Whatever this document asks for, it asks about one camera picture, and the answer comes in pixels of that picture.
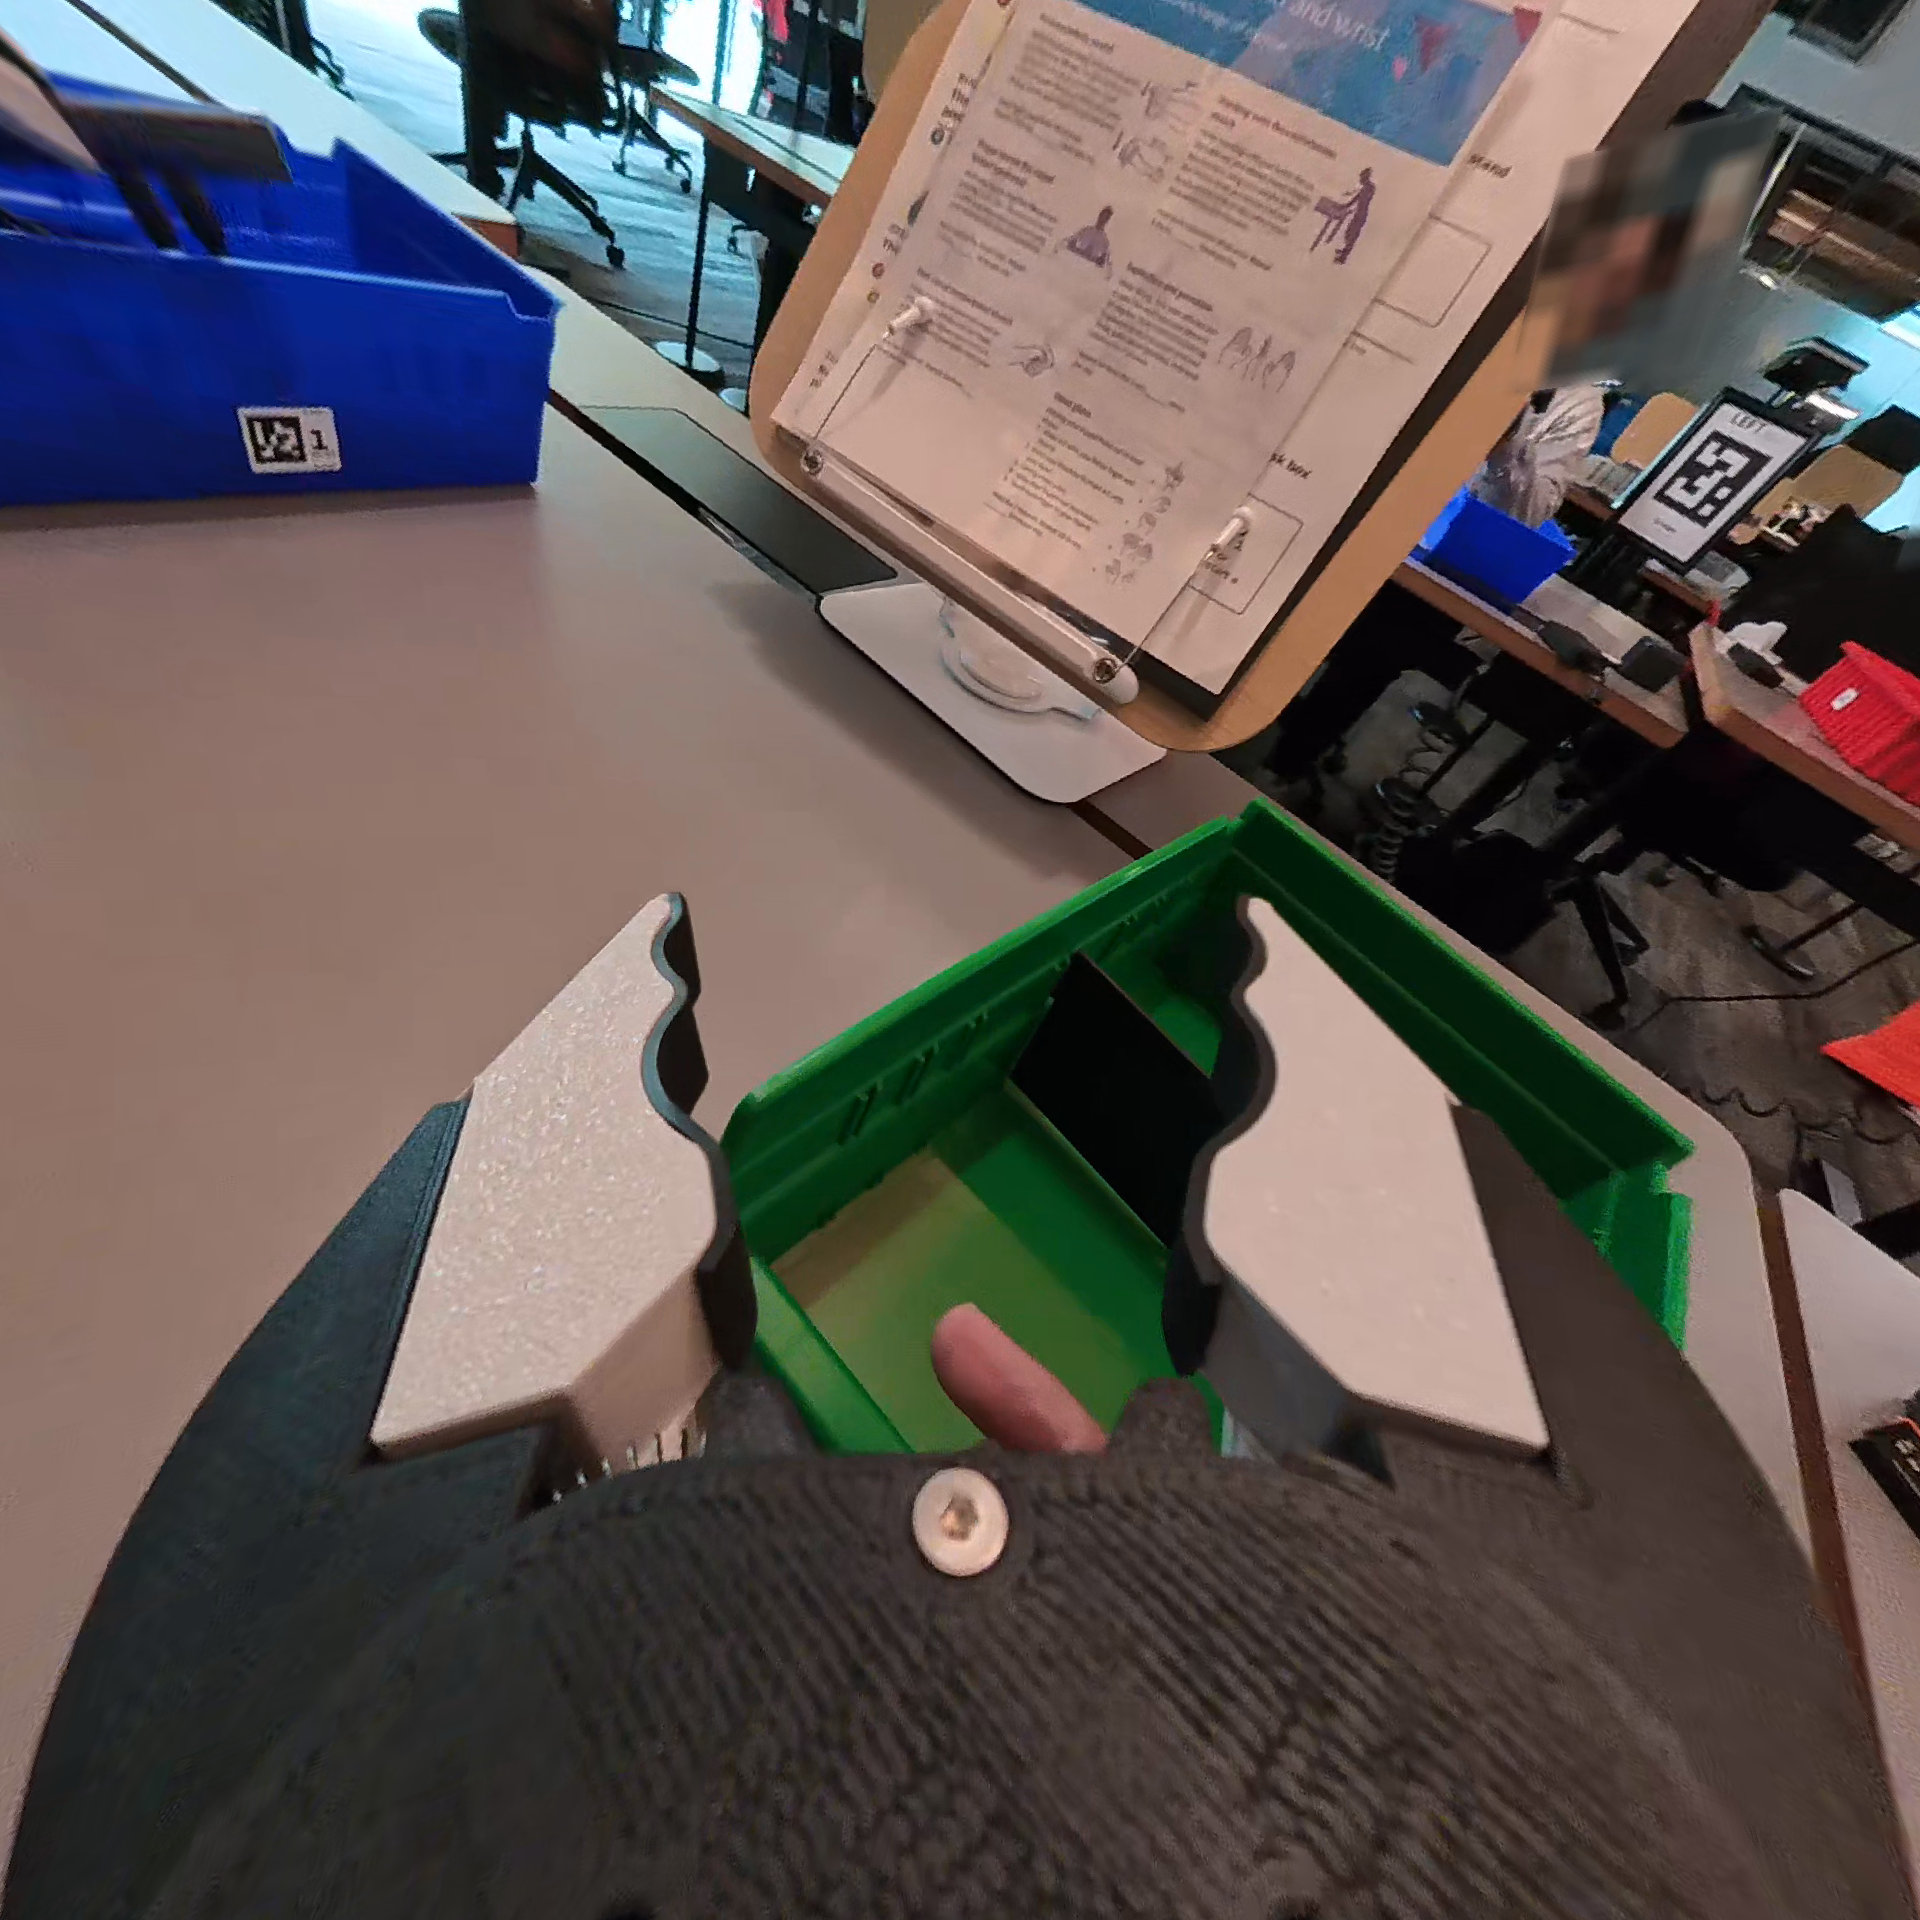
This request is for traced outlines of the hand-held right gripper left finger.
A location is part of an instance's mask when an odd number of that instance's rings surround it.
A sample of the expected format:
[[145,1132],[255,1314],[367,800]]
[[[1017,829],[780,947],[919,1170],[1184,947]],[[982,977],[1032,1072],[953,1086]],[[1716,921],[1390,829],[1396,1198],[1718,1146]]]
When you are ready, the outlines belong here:
[[650,899],[465,1097],[381,1387],[386,1460],[541,1427],[564,1462],[703,1451],[756,1290],[708,1069],[688,901]]

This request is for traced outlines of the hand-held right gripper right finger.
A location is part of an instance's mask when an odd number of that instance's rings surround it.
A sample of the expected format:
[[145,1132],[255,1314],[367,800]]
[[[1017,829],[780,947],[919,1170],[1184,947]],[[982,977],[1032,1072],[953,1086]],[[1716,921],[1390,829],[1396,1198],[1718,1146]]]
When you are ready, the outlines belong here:
[[1442,1080],[1257,897],[1162,1286],[1174,1369],[1246,1457],[1390,1434],[1543,1462],[1550,1427]]

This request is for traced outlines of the green plastic bin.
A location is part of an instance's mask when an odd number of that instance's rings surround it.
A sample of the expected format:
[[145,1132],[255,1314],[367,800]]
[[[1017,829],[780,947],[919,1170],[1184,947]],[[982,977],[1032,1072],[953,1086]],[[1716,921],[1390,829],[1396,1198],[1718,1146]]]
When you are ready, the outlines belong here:
[[1170,1376],[1167,1249],[1213,1088],[1237,908],[1271,902],[1468,1108],[1501,1126],[1673,1346],[1696,1141],[1263,800],[973,949],[742,1097],[722,1147],[756,1355],[828,1451],[973,1427],[928,1341],[976,1305],[1108,1424]]

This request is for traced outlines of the light grey desk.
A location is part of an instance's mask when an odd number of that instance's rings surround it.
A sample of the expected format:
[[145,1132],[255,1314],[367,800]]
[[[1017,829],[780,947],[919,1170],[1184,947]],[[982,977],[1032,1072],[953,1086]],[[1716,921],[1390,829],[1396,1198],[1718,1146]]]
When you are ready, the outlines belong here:
[[425,1108],[684,892],[706,1122],[1255,790],[1001,779],[589,440],[4,512],[4,1853],[138,1499]]

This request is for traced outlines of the person's right hand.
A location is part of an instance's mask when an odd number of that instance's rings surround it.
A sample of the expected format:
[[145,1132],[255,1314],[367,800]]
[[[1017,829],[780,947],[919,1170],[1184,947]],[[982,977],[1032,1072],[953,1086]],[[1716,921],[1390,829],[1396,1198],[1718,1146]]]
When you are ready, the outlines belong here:
[[1093,1457],[1108,1444],[1070,1387],[970,1302],[940,1320],[928,1355],[948,1404],[997,1449]]

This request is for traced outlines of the orange traffic cone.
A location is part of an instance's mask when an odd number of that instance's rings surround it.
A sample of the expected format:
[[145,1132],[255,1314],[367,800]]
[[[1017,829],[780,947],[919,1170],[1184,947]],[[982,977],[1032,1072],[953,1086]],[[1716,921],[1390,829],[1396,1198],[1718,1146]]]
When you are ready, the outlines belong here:
[[1920,1006],[1911,1003],[1860,1036],[1832,1041],[1822,1053],[1906,1108],[1918,1108]]

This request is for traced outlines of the wooden book stand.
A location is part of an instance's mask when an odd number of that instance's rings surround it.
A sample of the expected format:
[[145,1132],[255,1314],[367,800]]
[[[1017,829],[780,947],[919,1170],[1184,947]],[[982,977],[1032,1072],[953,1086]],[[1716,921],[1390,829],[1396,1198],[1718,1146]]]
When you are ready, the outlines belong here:
[[[1696,54],[1718,50],[1711,30],[1697,27],[1711,6],[1690,6],[1686,26],[1597,148],[1609,138],[1662,132],[1678,104],[1711,84],[1711,68],[1696,62]],[[1093,629],[1046,605],[1029,605],[1006,580],[986,573],[969,569],[951,579],[928,566],[928,554],[914,552],[921,536],[902,517],[880,501],[858,504],[844,485],[818,481],[796,443],[772,426],[772,410],[847,273],[905,139],[905,122],[937,80],[934,68],[962,10],[934,6],[901,50],[880,107],[759,352],[751,433],[782,481],[810,507],[871,541],[902,573],[901,586],[830,593],[822,611],[834,629],[886,666],[1029,794],[1080,800],[1166,749],[1223,748],[1265,729],[1394,580],[1425,524],[1445,509],[1485,441],[1500,433],[1505,411],[1543,377],[1543,350],[1527,344],[1519,312],[1550,220],[1415,416],[1421,436],[1405,433],[1394,446],[1396,461],[1378,475],[1366,514],[1345,528],[1215,708],[1181,708],[1152,678],[1138,677],[1145,648],[1124,654]]]

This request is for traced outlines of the small blue plastic bin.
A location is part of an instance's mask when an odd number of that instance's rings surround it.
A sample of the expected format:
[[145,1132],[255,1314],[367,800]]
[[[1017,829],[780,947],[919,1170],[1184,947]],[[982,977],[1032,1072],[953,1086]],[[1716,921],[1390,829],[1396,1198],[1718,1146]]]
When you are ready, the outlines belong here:
[[1577,558],[1551,518],[1525,526],[1461,489],[1408,555],[1490,603],[1516,609]]

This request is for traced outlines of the red plastic bin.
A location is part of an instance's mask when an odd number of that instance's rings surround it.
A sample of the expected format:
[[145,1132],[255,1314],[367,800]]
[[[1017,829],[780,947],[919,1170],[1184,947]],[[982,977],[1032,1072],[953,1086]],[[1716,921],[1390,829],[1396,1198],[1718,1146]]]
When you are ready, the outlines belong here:
[[1847,641],[1798,694],[1830,752],[1855,774],[1918,804],[1918,677]]

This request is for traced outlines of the black-white marker tag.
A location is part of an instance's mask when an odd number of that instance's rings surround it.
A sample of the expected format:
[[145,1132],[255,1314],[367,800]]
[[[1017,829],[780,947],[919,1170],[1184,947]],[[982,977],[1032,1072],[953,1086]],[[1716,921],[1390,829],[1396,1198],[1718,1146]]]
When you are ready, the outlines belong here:
[[1609,536],[1690,569],[1818,440],[1818,422],[1724,389],[1622,494]]

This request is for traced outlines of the blue-header exercise sheet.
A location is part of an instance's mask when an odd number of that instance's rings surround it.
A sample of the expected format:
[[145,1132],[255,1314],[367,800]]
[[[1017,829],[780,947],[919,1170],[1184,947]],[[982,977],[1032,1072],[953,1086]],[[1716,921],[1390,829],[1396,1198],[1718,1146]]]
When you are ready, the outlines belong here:
[[1550,17],[965,5],[772,426],[928,566],[1145,650],[1294,541],[1263,474]]

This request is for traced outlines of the white instruction sheet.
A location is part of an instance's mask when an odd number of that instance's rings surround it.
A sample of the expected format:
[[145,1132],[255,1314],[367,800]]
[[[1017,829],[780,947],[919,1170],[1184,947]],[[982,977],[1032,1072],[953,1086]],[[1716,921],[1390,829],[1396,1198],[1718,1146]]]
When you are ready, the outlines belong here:
[[1590,153],[1689,24],[1689,2],[1546,5],[1543,26],[1382,291],[1255,483],[1249,531],[1159,620],[1135,672],[1210,713],[1366,514],[1405,433]]

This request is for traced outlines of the black office chair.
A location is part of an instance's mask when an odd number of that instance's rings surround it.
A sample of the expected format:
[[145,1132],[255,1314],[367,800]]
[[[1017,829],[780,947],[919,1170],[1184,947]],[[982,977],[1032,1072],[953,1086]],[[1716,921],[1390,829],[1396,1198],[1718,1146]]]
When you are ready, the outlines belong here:
[[502,210],[545,189],[586,224],[613,273],[626,265],[596,196],[538,152],[538,131],[615,136],[618,173],[640,138],[689,192],[688,161],[645,105],[654,84],[693,84],[696,70],[658,43],[654,20],[638,24],[615,2],[461,2],[422,6],[415,27],[461,78],[464,145],[441,153],[439,164],[458,169]]

